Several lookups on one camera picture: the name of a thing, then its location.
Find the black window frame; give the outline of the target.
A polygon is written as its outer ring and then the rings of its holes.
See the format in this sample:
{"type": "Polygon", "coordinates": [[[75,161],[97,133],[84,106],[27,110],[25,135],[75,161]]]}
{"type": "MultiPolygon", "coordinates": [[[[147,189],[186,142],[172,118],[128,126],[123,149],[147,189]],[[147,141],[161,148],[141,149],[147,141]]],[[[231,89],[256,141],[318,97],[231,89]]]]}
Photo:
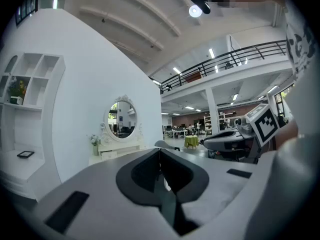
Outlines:
{"type": "Polygon", "coordinates": [[[39,0],[24,0],[15,12],[15,24],[18,27],[26,18],[38,11],[39,0]]]}

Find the potted plant with yellow flowers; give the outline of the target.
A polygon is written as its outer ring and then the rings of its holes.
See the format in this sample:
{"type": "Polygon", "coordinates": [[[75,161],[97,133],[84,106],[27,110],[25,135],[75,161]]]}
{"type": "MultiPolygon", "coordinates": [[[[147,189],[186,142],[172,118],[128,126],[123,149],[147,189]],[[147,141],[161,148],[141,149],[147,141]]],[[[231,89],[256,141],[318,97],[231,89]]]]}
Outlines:
{"type": "Polygon", "coordinates": [[[22,105],[27,92],[26,81],[13,76],[9,82],[8,94],[9,102],[14,105],[22,105]]]}

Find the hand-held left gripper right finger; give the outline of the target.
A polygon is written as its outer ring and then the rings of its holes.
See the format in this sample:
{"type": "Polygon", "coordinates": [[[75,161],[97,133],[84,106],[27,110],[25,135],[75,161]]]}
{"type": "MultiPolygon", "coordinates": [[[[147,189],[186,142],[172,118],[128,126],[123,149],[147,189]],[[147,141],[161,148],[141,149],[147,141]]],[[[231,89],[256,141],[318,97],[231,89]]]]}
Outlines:
{"type": "Polygon", "coordinates": [[[199,224],[179,236],[163,227],[160,240],[245,240],[246,230],[270,176],[270,155],[257,164],[223,161],[172,150],[175,156],[203,168],[209,183],[202,195],[182,205],[187,219],[199,224]]]}

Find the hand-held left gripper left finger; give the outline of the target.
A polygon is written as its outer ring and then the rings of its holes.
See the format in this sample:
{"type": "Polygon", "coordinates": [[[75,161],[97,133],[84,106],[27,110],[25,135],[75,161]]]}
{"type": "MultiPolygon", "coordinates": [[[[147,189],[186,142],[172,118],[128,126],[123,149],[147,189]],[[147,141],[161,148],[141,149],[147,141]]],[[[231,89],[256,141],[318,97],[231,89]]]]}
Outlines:
{"type": "Polygon", "coordinates": [[[83,169],[43,197],[32,213],[45,221],[73,192],[88,199],[65,232],[75,240],[178,240],[180,236],[156,207],[141,206],[118,189],[116,175],[148,150],[98,162],[83,169]]]}

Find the round ceiling lamp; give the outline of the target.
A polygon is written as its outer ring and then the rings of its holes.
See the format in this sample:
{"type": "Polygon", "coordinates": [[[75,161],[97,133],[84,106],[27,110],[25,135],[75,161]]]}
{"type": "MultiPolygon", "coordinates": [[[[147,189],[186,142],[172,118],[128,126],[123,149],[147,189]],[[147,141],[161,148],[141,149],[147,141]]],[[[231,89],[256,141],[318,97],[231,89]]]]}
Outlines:
{"type": "Polygon", "coordinates": [[[189,8],[188,12],[192,18],[198,18],[203,13],[203,11],[195,4],[189,8]]]}

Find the white vanity table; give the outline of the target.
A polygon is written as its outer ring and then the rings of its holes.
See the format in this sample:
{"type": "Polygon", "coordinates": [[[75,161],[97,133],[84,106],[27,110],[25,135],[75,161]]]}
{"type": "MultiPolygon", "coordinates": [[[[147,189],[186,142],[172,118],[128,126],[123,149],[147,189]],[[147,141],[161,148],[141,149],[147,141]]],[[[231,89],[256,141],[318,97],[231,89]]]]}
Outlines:
{"type": "Polygon", "coordinates": [[[125,162],[131,162],[137,158],[140,158],[144,155],[147,155],[148,153],[152,151],[158,151],[160,148],[152,146],[151,148],[144,148],[141,150],[131,150],[131,151],[126,151],[123,153],[117,153],[117,158],[115,159],[110,159],[110,160],[102,160],[101,156],[90,156],[88,160],[88,165],[92,166],[97,163],[101,162],[111,162],[111,163],[118,163],[118,164],[124,164],[125,162]]]}

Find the black head-mounted lamp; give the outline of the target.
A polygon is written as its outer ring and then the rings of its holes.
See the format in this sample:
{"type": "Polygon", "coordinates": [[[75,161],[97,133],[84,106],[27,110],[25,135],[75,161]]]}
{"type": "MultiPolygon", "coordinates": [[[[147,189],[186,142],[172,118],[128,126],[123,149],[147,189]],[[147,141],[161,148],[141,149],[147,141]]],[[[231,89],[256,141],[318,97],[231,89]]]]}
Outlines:
{"type": "Polygon", "coordinates": [[[191,0],[196,6],[198,6],[201,11],[208,15],[211,13],[211,8],[207,3],[207,0],[191,0]]]}

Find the person's printed white t-shirt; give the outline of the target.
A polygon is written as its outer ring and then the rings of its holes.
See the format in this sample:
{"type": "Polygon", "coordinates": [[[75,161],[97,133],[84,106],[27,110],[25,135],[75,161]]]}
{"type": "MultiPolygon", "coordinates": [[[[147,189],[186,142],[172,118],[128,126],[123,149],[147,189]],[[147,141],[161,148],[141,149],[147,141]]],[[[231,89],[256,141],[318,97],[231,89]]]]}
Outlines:
{"type": "Polygon", "coordinates": [[[298,135],[276,150],[245,240],[320,239],[320,45],[285,0],[286,49],[295,83],[285,97],[298,135]]]}

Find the ornate white vanity mirror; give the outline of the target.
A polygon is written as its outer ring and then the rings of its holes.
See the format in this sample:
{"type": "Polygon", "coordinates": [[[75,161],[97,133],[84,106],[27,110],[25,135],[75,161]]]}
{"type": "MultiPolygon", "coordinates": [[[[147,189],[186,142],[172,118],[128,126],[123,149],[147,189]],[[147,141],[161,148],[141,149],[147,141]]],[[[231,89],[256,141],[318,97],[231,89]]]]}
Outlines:
{"type": "Polygon", "coordinates": [[[114,99],[110,109],[104,112],[100,128],[100,155],[107,151],[120,154],[146,148],[140,115],[126,94],[114,99]]]}

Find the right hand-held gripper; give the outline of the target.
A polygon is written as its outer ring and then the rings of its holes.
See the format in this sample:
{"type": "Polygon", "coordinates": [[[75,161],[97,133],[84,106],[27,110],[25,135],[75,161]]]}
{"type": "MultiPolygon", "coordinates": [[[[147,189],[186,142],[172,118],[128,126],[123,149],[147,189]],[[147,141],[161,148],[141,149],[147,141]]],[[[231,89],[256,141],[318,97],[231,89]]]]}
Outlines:
{"type": "Polygon", "coordinates": [[[224,159],[256,164],[270,151],[272,138],[279,130],[277,117],[269,104],[261,103],[234,120],[234,127],[203,140],[203,145],[224,159]]]}

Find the person's right forearm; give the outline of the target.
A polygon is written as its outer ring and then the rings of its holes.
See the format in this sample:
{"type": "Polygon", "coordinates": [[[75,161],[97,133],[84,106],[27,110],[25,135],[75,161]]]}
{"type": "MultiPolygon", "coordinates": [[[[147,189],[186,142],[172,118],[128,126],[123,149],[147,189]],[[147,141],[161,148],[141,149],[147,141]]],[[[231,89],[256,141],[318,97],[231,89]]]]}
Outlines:
{"type": "Polygon", "coordinates": [[[298,126],[293,119],[286,125],[281,127],[271,139],[270,151],[278,150],[286,141],[296,138],[298,136],[298,126]]]}

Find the small white drawer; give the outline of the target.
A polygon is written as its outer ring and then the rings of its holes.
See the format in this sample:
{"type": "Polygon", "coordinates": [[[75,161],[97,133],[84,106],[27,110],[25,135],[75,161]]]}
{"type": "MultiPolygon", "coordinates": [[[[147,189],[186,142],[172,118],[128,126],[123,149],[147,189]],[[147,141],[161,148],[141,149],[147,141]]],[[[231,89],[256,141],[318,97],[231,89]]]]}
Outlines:
{"type": "Polygon", "coordinates": [[[103,151],[100,153],[101,160],[106,161],[106,160],[112,160],[117,158],[117,152],[116,151],[103,151]]]}

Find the white artificial flowers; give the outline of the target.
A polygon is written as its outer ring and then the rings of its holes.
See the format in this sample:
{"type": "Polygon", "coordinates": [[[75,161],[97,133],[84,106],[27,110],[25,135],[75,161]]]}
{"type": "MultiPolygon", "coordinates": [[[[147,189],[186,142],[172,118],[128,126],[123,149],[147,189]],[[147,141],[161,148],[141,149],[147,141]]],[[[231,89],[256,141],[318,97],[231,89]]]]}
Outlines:
{"type": "Polygon", "coordinates": [[[101,143],[101,137],[99,135],[92,134],[89,136],[89,141],[94,147],[97,147],[101,143]]]}

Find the black picture frame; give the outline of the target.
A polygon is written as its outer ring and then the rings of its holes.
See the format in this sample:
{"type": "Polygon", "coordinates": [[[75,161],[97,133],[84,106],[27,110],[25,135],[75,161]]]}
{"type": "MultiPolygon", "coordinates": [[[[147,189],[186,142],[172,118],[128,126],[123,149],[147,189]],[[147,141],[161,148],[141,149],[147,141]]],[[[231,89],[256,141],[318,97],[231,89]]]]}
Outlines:
{"type": "Polygon", "coordinates": [[[24,150],[22,152],[20,152],[19,154],[17,154],[16,156],[18,158],[21,158],[21,159],[28,159],[29,157],[31,157],[35,152],[34,151],[27,151],[27,150],[24,150]]]}

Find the white shelf unit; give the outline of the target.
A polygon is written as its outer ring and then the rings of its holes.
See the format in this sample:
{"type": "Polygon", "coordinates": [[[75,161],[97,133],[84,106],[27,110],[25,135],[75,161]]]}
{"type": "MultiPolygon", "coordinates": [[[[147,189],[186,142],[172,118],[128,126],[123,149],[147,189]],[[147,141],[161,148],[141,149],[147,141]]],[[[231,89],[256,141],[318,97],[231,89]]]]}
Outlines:
{"type": "Polygon", "coordinates": [[[35,201],[61,183],[52,121],[65,68],[61,55],[20,52],[0,73],[0,182],[8,191],[35,201]],[[8,89],[13,76],[27,84],[22,105],[10,103],[8,89]],[[34,154],[17,157],[23,151],[34,154]]]}

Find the black metal railing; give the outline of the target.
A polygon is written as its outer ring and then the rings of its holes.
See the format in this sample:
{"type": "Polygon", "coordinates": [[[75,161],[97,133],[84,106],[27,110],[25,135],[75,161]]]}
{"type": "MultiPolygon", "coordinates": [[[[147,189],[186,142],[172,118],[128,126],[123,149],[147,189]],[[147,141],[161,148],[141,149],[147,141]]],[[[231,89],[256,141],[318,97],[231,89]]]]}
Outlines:
{"type": "Polygon", "coordinates": [[[251,62],[264,61],[276,56],[286,56],[286,40],[276,40],[244,48],[216,56],[183,70],[159,84],[159,93],[163,95],[173,89],[194,82],[204,77],[229,70],[251,62]]]}

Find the yellow-green round table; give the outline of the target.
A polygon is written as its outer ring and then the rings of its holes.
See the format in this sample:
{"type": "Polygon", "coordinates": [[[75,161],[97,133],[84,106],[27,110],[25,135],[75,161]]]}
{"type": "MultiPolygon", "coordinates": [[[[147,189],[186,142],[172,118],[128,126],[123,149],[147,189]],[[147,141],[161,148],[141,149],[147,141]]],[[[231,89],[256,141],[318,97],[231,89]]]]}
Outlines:
{"type": "Polygon", "coordinates": [[[197,146],[199,145],[199,139],[197,135],[187,135],[184,138],[184,147],[188,148],[188,147],[192,147],[193,148],[197,148],[197,146]]]}

